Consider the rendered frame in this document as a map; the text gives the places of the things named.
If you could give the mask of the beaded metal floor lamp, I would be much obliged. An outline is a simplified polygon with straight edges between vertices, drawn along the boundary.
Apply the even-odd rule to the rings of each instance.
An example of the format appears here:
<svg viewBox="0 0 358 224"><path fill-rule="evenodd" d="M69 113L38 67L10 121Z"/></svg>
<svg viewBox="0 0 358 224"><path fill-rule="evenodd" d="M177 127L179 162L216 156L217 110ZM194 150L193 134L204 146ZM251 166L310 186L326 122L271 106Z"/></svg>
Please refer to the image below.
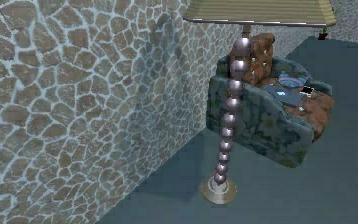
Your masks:
<svg viewBox="0 0 358 224"><path fill-rule="evenodd" d="M250 69L248 58L253 50L254 25L319 27L335 24L329 0L192 0L183 15L192 23L239 24L243 31L230 53L219 60L217 73L208 88L206 123L219 132L215 172L200 186L203 197L219 205L231 202L237 192L228 177L234 141L236 115L242 107L245 76Z"/></svg>

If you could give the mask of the grey laptop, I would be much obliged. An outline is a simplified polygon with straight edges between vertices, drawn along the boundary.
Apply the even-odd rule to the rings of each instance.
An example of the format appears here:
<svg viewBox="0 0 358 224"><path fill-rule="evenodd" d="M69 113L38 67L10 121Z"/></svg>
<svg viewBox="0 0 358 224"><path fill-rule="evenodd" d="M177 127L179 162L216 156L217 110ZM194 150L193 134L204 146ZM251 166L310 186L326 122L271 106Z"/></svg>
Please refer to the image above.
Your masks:
<svg viewBox="0 0 358 224"><path fill-rule="evenodd" d="M264 91L272 94L277 100L287 106L297 107L303 95L291 89L276 86L274 84L265 85Z"/></svg>

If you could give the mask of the striped blue-pink bowl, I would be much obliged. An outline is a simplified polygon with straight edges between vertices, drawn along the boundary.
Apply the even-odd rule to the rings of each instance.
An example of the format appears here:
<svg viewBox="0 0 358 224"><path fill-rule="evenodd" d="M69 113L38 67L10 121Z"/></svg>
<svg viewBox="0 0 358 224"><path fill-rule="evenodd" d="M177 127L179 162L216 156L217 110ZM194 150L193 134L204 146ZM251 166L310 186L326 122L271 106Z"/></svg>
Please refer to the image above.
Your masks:
<svg viewBox="0 0 358 224"><path fill-rule="evenodd" d="M283 87L287 88L301 88L307 82L306 77L291 77L285 72L282 72L277 80Z"/></svg>

